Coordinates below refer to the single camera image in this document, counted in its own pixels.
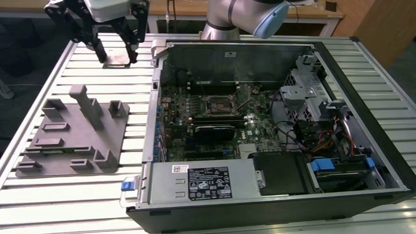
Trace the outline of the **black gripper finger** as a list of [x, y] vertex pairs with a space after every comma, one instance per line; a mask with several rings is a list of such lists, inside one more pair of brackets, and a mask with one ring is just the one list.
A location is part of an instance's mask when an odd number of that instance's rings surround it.
[[87, 48], [95, 51], [99, 62], [106, 62], [107, 53], [95, 27], [99, 23], [93, 18], [86, 1], [51, 0], [45, 6], [45, 11], [71, 41], [83, 42]]
[[[125, 15], [113, 20], [113, 28], [122, 37], [126, 44], [127, 54], [130, 57], [130, 63], [137, 63], [138, 53], [137, 49], [139, 44], [145, 42], [147, 26], [149, 26], [149, 15], [150, 15], [150, 1], [149, 0], [130, 0], [129, 11]], [[126, 15], [131, 13], [137, 18], [138, 28], [131, 29]]]

